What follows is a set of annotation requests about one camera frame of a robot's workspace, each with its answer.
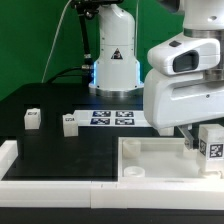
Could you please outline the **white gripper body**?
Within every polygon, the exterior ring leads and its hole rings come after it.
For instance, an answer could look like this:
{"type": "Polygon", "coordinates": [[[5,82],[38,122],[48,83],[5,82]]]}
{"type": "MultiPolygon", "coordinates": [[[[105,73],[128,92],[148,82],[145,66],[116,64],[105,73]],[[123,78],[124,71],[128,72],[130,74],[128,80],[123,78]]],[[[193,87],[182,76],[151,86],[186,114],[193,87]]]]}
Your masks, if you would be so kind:
{"type": "Polygon", "coordinates": [[[207,81],[202,72],[168,77],[155,69],[146,76],[143,111],[155,129],[224,117],[224,81],[207,81]]]}

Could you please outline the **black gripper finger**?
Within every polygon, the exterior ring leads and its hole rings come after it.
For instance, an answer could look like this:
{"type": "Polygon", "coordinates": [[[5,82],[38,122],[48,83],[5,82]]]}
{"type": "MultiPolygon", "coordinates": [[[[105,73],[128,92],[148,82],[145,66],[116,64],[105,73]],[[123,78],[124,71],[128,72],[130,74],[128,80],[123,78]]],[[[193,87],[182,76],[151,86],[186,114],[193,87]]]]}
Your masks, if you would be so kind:
{"type": "Polygon", "coordinates": [[[191,135],[188,126],[187,125],[181,125],[178,127],[182,135],[184,136],[185,139],[185,147],[187,149],[192,149],[193,148],[193,143],[194,143],[194,137],[191,135]]]}

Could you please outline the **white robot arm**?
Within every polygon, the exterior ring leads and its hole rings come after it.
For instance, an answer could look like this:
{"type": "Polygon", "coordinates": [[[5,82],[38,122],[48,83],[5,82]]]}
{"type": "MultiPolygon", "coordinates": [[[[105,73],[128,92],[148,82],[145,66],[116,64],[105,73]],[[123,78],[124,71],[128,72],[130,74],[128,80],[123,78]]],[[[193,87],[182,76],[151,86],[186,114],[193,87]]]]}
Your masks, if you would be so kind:
{"type": "Polygon", "coordinates": [[[134,22],[115,4],[100,7],[100,47],[91,91],[143,92],[147,122],[159,132],[224,117],[224,0],[157,0],[184,16],[183,31],[153,47],[144,81],[134,56],[134,22]]]}

